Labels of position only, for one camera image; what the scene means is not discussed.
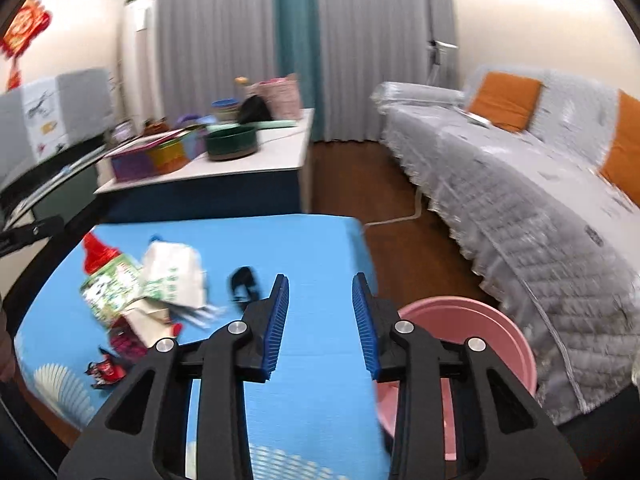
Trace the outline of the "black small clip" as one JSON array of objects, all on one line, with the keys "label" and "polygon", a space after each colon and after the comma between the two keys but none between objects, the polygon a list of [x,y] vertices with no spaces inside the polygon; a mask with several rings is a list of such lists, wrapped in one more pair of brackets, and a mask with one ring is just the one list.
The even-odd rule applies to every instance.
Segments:
[{"label": "black small clip", "polygon": [[252,302],[262,299],[254,270],[249,266],[241,266],[230,275],[229,289],[233,302],[242,310]]}]

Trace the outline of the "grey quilted sofa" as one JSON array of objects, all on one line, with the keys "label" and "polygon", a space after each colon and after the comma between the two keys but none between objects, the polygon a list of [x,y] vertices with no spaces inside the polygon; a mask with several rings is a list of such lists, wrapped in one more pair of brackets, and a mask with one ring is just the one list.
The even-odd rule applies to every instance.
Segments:
[{"label": "grey quilted sofa", "polygon": [[386,81],[372,93],[383,143],[521,329],[536,397],[557,424],[627,388],[639,351],[639,208],[600,175],[620,94],[600,81],[513,66],[540,83],[526,126],[497,127],[460,90]]}]

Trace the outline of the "orange cushion far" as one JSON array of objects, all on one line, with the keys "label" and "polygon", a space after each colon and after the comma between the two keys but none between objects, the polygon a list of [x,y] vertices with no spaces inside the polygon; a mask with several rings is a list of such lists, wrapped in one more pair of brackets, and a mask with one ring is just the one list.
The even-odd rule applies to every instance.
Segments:
[{"label": "orange cushion far", "polygon": [[600,175],[640,205],[640,102],[623,91],[615,136]]}]

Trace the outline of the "grey curtain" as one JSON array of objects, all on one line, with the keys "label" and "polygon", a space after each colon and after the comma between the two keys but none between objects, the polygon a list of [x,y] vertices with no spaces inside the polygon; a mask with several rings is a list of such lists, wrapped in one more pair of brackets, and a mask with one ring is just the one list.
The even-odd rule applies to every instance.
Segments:
[{"label": "grey curtain", "polygon": [[[374,141],[370,96],[384,81],[424,84],[432,39],[454,42],[452,0],[318,0],[322,141]],[[236,78],[279,75],[273,0],[157,0],[160,84],[170,118],[241,95]]]}]

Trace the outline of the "colourful gift box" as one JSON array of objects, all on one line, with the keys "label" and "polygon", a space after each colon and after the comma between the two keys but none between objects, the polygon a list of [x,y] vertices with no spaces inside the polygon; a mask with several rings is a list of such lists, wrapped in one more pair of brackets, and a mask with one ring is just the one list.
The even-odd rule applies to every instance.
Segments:
[{"label": "colourful gift box", "polygon": [[118,183],[171,174],[205,152],[206,129],[171,130],[142,136],[107,155]]}]

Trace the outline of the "orange cushion near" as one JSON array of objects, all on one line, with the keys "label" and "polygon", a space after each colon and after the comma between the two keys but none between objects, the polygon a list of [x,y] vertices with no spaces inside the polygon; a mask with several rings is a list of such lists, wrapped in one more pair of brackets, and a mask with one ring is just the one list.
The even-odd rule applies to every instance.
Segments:
[{"label": "orange cushion near", "polygon": [[468,112],[510,133],[521,133],[533,117],[542,82],[538,79],[489,72],[468,106]]}]

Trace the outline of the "pink patterned bag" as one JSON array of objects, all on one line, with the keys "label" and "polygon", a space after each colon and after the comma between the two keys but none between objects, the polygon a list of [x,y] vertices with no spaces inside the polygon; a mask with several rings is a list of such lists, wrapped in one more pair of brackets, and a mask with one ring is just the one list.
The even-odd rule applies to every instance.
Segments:
[{"label": "pink patterned bag", "polygon": [[303,104],[296,74],[258,82],[254,84],[254,92],[265,101],[273,119],[296,122],[302,119]]}]

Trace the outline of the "teal curtain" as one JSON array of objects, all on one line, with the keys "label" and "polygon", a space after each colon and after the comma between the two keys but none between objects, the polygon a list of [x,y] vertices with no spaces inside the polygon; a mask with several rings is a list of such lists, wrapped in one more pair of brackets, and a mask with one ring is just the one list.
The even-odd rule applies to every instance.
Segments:
[{"label": "teal curtain", "polygon": [[311,140],[321,141],[326,121],[318,0],[273,0],[273,5],[279,75],[297,75],[303,104],[314,108]]}]

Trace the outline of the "white air conditioner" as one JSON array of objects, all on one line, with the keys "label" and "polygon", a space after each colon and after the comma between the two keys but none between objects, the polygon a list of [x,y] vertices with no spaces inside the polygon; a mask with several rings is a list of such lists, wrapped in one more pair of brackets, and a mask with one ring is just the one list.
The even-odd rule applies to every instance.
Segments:
[{"label": "white air conditioner", "polygon": [[142,133],[165,116],[157,41],[157,0],[127,0],[120,35],[120,79],[127,117]]}]

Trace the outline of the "white navy side table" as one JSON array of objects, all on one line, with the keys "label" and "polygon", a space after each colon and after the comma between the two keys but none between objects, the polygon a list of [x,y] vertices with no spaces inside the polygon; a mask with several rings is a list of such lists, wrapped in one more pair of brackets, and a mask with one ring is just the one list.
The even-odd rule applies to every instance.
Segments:
[{"label": "white navy side table", "polygon": [[308,214],[311,211],[311,126],[306,108],[293,128],[260,130],[250,156],[212,162],[206,154],[171,174],[118,183],[94,195],[111,223]]}]

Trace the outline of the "grey covered television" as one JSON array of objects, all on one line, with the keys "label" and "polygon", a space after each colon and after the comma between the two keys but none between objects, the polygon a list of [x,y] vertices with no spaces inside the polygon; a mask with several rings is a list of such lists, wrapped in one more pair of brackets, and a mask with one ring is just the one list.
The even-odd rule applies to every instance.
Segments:
[{"label": "grey covered television", "polygon": [[1,186],[115,125],[110,74],[75,70],[1,96]]}]

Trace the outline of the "pink plastic bucket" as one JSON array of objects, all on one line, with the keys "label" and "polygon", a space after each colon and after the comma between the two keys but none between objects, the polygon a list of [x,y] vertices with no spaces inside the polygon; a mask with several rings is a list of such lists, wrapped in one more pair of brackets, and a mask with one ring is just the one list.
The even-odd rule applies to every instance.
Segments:
[{"label": "pink plastic bucket", "polygon": [[[535,396],[537,369],[532,349],[510,318],[482,302],[456,296],[421,299],[399,309],[401,318],[427,330],[437,339],[463,344],[478,337],[497,353],[503,363]],[[442,412],[444,413],[445,460],[457,459],[454,431],[454,404],[448,379],[441,379]],[[398,382],[376,384],[376,410],[388,452],[392,452],[398,403]]]}]

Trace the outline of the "green white snack packet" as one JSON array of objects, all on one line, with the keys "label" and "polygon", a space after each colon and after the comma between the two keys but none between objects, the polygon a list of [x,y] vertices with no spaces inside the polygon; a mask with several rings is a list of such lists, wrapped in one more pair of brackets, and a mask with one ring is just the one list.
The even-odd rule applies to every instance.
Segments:
[{"label": "green white snack packet", "polygon": [[81,297],[103,327],[111,327],[128,304],[139,297],[140,274],[140,263],[121,254],[82,283]]}]

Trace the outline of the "orange cushion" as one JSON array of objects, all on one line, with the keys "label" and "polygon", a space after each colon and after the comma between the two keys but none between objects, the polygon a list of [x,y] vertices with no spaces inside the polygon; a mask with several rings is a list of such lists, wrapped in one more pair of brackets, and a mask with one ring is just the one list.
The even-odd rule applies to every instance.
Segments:
[{"label": "orange cushion", "polygon": [[533,117],[542,82],[538,79],[489,72],[468,106],[468,112],[510,133],[521,133]]},{"label": "orange cushion", "polygon": [[623,91],[615,136],[600,175],[640,205],[640,102]]}]

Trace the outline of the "red wall decoration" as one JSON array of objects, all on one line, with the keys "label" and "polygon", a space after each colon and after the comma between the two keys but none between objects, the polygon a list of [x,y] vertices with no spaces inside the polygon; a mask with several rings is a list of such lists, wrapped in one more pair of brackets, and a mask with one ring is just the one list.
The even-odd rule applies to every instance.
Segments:
[{"label": "red wall decoration", "polygon": [[51,13],[40,0],[26,0],[14,16],[1,39],[1,52],[11,62],[6,90],[11,91],[21,85],[20,58],[50,23]]}]

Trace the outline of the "black red snack wrapper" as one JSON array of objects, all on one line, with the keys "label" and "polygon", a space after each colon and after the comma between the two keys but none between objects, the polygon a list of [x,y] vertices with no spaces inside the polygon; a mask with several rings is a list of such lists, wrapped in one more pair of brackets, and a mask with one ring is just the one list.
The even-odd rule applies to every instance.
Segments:
[{"label": "black red snack wrapper", "polygon": [[102,360],[90,362],[87,365],[85,374],[93,380],[93,389],[108,389],[115,387],[127,375],[126,367],[122,365],[120,359],[111,352],[99,348]]}]

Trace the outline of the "white paper bag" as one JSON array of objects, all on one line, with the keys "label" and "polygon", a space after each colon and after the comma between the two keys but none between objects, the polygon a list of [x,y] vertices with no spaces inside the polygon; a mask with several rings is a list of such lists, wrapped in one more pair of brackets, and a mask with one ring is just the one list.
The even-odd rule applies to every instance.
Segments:
[{"label": "white paper bag", "polygon": [[191,246],[152,240],[142,258],[140,295],[177,307],[201,309],[207,304],[206,272]]}]

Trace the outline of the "black bag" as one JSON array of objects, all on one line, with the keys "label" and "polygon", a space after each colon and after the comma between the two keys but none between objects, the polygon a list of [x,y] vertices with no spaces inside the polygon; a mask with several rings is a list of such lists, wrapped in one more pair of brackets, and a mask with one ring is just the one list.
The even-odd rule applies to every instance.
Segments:
[{"label": "black bag", "polygon": [[273,117],[268,104],[261,96],[249,96],[242,102],[236,119],[240,125],[247,125],[255,122],[271,122]]}]

